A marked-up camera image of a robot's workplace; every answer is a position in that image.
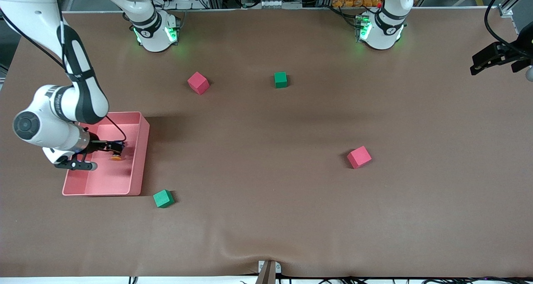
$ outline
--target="white bracket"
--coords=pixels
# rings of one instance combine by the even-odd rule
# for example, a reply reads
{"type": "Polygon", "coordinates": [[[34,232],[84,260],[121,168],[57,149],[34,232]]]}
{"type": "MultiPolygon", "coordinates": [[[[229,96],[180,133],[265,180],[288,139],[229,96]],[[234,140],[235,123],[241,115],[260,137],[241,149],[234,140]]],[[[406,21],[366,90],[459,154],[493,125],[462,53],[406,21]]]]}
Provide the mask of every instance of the white bracket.
{"type": "MultiPolygon", "coordinates": [[[[257,272],[260,273],[261,272],[261,269],[263,269],[263,265],[265,264],[265,261],[259,261],[259,268],[257,269],[257,272]]],[[[277,262],[274,262],[275,264],[275,267],[276,267],[276,273],[281,273],[281,264],[280,263],[277,263],[277,262]]]]}

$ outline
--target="silver ball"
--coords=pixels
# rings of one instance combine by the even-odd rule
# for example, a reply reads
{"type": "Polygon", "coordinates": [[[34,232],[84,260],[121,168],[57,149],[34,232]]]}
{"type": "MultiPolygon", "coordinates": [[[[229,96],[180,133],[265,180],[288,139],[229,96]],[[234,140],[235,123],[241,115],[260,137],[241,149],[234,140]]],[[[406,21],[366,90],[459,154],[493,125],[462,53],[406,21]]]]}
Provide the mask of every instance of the silver ball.
{"type": "Polygon", "coordinates": [[[533,82],[533,66],[529,66],[529,69],[526,71],[526,79],[533,82]]]}

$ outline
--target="pink plastic tray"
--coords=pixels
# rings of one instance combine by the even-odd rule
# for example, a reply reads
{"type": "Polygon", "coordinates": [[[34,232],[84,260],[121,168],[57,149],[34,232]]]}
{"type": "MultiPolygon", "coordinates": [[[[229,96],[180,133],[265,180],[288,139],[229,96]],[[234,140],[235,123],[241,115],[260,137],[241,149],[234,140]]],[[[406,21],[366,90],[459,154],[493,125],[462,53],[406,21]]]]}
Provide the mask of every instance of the pink plastic tray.
{"type": "MultiPolygon", "coordinates": [[[[98,164],[96,170],[69,170],[63,195],[139,195],[150,125],[140,112],[109,112],[108,116],[127,136],[121,161],[112,161],[110,152],[95,152],[86,161],[98,164]]],[[[121,140],[122,134],[108,119],[94,125],[80,124],[101,140],[121,140]]]]}

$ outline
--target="green cube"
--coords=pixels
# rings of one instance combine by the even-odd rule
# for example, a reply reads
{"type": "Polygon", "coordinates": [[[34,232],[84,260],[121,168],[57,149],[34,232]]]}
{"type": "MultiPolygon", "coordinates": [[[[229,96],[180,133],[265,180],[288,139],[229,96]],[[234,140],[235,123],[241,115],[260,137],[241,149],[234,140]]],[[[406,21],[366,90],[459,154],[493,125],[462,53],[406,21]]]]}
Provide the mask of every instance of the green cube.
{"type": "Polygon", "coordinates": [[[174,198],[172,197],[170,191],[163,189],[162,191],[154,194],[154,201],[158,208],[167,208],[174,203],[174,198]]]}
{"type": "Polygon", "coordinates": [[[287,87],[287,74],[285,72],[274,73],[274,83],[276,88],[287,87]]]}

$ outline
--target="brown table surface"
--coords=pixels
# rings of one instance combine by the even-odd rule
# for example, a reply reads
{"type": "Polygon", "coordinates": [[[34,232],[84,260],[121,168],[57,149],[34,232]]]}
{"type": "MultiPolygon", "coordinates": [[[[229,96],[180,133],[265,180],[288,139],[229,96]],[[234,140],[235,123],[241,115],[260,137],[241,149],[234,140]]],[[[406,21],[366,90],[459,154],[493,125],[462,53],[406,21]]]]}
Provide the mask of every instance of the brown table surface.
{"type": "Polygon", "coordinates": [[[151,125],[142,193],[64,197],[65,170],[13,134],[38,87],[69,84],[23,40],[0,92],[0,275],[533,276],[533,86],[470,76],[483,12],[414,10],[387,51],[325,10],[190,13],[158,54],[120,14],[67,15],[111,110],[151,125]]]}

